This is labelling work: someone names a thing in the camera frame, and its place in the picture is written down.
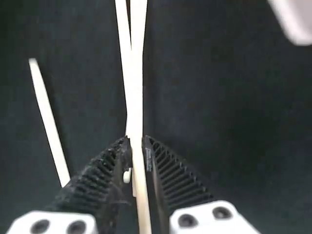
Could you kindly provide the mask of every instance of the dark fabric backdrop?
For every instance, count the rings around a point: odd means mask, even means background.
[[[2,0],[0,232],[60,189],[28,58],[39,62],[72,175],[124,135],[115,14],[113,0]],[[149,0],[144,131],[262,233],[308,233],[311,59],[265,0]],[[137,232],[134,208],[119,233]]]

